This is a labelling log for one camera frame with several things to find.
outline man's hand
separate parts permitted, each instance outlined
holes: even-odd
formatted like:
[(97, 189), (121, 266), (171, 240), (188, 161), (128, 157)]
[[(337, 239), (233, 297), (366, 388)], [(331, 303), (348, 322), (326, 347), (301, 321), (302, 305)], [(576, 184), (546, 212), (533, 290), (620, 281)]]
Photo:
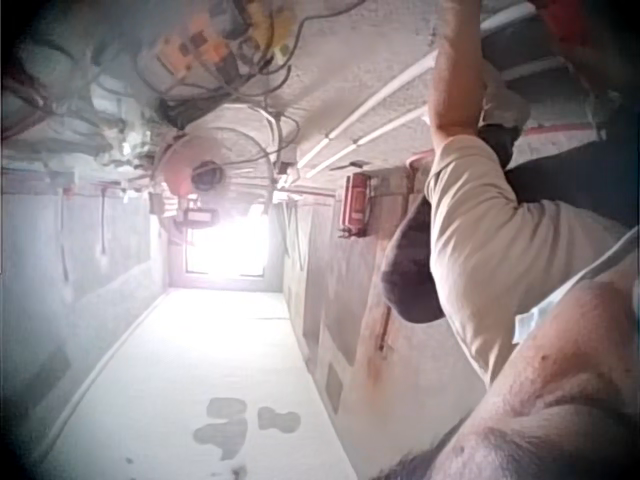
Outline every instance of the man's hand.
[(485, 84), (480, 0), (443, 0), (441, 37), (431, 82), (429, 122), (436, 155), (451, 137), (475, 135)]

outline beige t-shirt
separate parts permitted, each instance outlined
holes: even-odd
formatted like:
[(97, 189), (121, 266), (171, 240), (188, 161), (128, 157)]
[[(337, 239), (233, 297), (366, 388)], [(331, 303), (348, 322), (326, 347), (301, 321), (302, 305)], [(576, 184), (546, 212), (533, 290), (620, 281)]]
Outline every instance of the beige t-shirt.
[(482, 140), (451, 138), (425, 186), (431, 270), (451, 327), (485, 383), (514, 349), (515, 317), (609, 250), (619, 224), (557, 201), (519, 204)]

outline bright light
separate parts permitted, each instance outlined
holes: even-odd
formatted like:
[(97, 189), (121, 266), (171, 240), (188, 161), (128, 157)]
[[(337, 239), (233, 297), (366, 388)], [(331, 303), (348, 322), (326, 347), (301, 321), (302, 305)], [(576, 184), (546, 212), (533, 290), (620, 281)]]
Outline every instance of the bright light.
[(267, 216), (253, 205), (244, 218), (204, 230), (192, 230), (187, 247), (187, 270), (215, 278), (258, 277), (269, 253)]

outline conduit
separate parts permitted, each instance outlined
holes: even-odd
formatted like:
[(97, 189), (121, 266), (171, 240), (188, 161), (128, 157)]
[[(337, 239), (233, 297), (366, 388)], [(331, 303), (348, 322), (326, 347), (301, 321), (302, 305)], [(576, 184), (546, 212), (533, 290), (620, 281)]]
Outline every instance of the conduit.
[[(559, 58), (559, 57), (547, 57), (547, 58), (542, 58), (540, 60), (534, 60), (532, 62), (527, 62), (527, 63), (524, 63), (522, 65), (518, 65), (517, 67), (513, 67), (513, 68), (510, 68), (508, 70), (505, 70), (504, 72), (500, 73), (500, 76), (502, 77), (502, 79), (504, 81), (511, 81), (511, 80), (516, 80), (518, 78), (527, 77), (527, 76), (533, 75), (535, 73), (541, 73), (541, 72), (545, 72), (547, 70), (554, 70), (556, 68), (564, 67), (564, 66), (566, 66), (566, 63), (561, 58)], [(340, 152), (336, 153), (331, 158), (329, 158), (329, 159), (325, 160), (324, 162), (322, 162), (320, 165), (318, 165), (313, 170), (308, 172), (307, 175), (306, 175), (306, 178), (311, 178), (311, 177), (315, 176), (317, 173), (319, 173), (320, 171), (324, 170), (329, 165), (337, 162), (342, 157), (344, 157), (345, 155), (353, 152), (357, 148), (360, 148), (363, 145), (366, 145), (366, 144), (372, 142), (376, 138), (379, 138), (382, 135), (385, 135), (385, 134), (395, 130), (396, 128), (401, 127), (405, 123), (409, 123), (409, 122), (411, 122), (413, 120), (416, 120), (417, 118), (422, 117), (426, 113), (427, 113), (427, 106), (423, 105), (421, 107), (418, 107), (418, 108), (416, 108), (414, 110), (411, 110), (411, 111), (405, 113), (404, 115), (401, 115), (400, 117), (396, 118), (395, 120), (391, 120), (389, 123), (383, 125), (382, 127), (377, 128), (376, 130), (374, 130), (373, 132), (365, 135), (361, 139), (356, 140), (355, 142), (353, 142), (353, 144), (349, 145), (348, 147), (344, 148)]]
[[(501, 12), (496, 13), (492, 17), (489, 17), (487, 20), (482, 22), (480, 28), (483, 36), (490, 35), (497, 30), (505, 28), (513, 23), (517, 23), (519, 21), (525, 20), (527, 18), (535, 15), (536, 9), (535, 7), (528, 3), (520, 3), (518, 5), (514, 5), (509, 7)], [(325, 136), (325, 138), (318, 143), (309, 153), (307, 153), (301, 160), (298, 162), (298, 168), (304, 167), (311, 159), (313, 159), (323, 148), (325, 148), (332, 140), (334, 140), (338, 135), (344, 132), (347, 128), (353, 125), (356, 121), (358, 121), (363, 115), (373, 109), (376, 105), (378, 105), (382, 100), (387, 98), (388, 96), (395, 93), (397, 90), (405, 86), (407, 83), (416, 79), (420, 75), (424, 74), (428, 70), (434, 67), (436, 57), (438, 55), (438, 51), (434, 50), (429, 53), (426, 57), (419, 60), (417, 63), (409, 67), (407, 70), (402, 72), (396, 78), (391, 80), (387, 85), (382, 87), (377, 93), (367, 99), (362, 105), (356, 108), (347, 118), (345, 118), (342, 123), (340, 123), (336, 128), (334, 128), (329, 134)]]

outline metal pipe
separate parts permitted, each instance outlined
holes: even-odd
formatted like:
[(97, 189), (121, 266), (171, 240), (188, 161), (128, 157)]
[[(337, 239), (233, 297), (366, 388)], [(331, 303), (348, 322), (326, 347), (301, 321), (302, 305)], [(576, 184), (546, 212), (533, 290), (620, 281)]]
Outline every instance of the metal pipe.
[[(534, 73), (540, 73), (540, 72), (545, 72), (545, 71), (548, 71), (548, 70), (554, 70), (554, 69), (556, 69), (558, 67), (563, 67), (565, 65), (566, 64), (565, 64), (564, 60), (562, 60), (559, 57), (547, 57), (547, 58), (543, 58), (543, 59), (540, 59), (540, 60), (534, 60), (532, 62), (527, 62), (527, 63), (524, 63), (522, 65), (518, 65), (517, 67), (513, 67), (513, 68), (511, 68), (509, 70), (505, 70), (504, 72), (500, 73), (500, 76), (505, 81), (516, 80), (518, 78), (526, 77), (528, 75), (533, 75)], [(307, 173), (306, 178), (311, 178), (311, 177), (315, 176), (317, 173), (319, 173), (320, 171), (324, 170), (325, 168), (327, 168), (332, 163), (340, 160), (345, 155), (353, 152), (356, 148), (360, 148), (360, 147), (366, 145), (367, 143), (372, 142), (376, 138), (379, 138), (382, 135), (385, 135), (385, 134), (395, 130), (396, 128), (401, 127), (405, 123), (409, 123), (409, 122), (411, 122), (411, 121), (413, 121), (413, 120), (415, 120), (417, 118), (422, 117), (426, 112), (427, 112), (427, 106), (423, 105), (421, 107), (418, 107), (418, 108), (416, 108), (414, 110), (411, 110), (411, 111), (399, 116), (398, 118), (396, 118), (394, 120), (391, 120), (389, 123), (383, 125), (382, 127), (377, 128), (373, 132), (365, 135), (360, 140), (356, 140), (353, 143), (353, 145), (349, 145), (348, 147), (344, 148), (340, 152), (336, 153), (333, 157), (331, 157), (328, 160), (325, 160), (324, 162), (322, 162), (320, 165), (318, 165), (313, 170), (311, 170), (309, 173)]]
[[(496, 13), (492, 17), (482, 22), (481, 30), (483, 36), (490, 35), (501, 28), (507, 27), (512, 23), (516, 23), (527, 18), (530, 18), (535, 14), (535, 7), (528, 3), (520, 3), (509, 7), (501, 12)], [(353, 123), (358, 121), (367, 112), (377, 106), (382, 100), (395, 93), (397, 90), (405, 86), (407, 83), (416, 79), (423, 73), (427, 72), (434, 67), (438, 51), (434, 50), (430, 52), (426, 57), (422, 58), (407, 70), (402, 72), (396, 78), (391, 80), (382, 89), (369, 97), (363, 104), (356, 108), (347, 118), (345, 118), (336, 128), (334, 128), (329, 134), (316, 145), (307, 155), (305, 155), (300, 162), (298, 162), (298, 168), (304, 167), (313, 157), (315, 157), (323, 148), (325, 148), (332, 140), (338, 135), (349, 128)]]

